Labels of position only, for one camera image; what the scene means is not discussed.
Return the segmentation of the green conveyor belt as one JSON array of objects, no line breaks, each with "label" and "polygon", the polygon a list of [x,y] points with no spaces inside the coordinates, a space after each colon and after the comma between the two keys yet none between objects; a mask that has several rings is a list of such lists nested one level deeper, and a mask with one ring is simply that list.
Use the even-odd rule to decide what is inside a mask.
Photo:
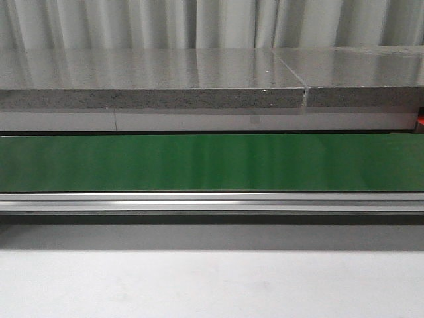
[{"label": "green conveyor belt", "polygon": [[420,134],[7,136],[1,191],[422,191]]}]

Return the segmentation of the grey stone slab right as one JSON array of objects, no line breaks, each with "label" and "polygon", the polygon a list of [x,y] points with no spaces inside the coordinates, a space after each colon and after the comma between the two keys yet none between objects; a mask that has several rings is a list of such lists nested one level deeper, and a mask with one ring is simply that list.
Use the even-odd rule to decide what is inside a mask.
[{"label": "grey stone slab right", "polygon": [[364,107],[416,113],[423,106],[423,47],[277,48],[306,87],[309,110]]}]

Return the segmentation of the grey stone slab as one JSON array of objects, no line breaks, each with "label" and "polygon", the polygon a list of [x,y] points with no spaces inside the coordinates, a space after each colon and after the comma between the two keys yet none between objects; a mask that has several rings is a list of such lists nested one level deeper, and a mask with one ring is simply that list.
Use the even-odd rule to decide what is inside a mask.
[{"label": "grey stone slab", "polygon": [[299,108],[265,49],[2,50],[2,109]]},{"label": "grey stone slab", "polygon": [[423,106],[423,47],[277,48],[306,87],[309,110],[364,107],[416,113]]}]

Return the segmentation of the grey stone slab left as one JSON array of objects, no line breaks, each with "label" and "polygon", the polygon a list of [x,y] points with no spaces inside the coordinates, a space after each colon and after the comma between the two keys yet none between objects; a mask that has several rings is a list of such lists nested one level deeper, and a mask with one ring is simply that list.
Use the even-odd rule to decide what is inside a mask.
[{"label": "grey stone slab left", "polygon": [[2,50],[2,109],[299,108],[265,49]]}]

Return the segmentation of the red plastic tray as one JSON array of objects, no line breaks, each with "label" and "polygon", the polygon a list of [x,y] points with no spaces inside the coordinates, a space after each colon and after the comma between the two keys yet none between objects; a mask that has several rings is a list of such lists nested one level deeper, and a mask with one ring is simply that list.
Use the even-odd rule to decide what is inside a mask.
[{"label": "red plastic tray", "polygon": [[415,133],[424,133],[424,115],[419,115],[417,118]]}]

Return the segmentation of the grey pleated curtain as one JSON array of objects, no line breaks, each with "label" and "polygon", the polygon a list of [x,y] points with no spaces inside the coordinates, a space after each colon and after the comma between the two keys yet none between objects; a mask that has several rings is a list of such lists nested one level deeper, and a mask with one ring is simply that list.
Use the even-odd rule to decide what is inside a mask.
[{"label": "grey pleated curtain", "polygon": [[422,43],[422,1],[1,2],[4,49]]}]

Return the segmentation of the aluminium conveyor frame rail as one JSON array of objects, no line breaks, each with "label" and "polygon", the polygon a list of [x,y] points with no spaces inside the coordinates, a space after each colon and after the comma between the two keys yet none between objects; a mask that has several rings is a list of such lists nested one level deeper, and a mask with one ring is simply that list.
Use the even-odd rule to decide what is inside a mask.
[{"label": "aluminium conveyor frame rail", "polygon": [[1,195],[6,215],[422,215],[422,193],[81,192]]}]

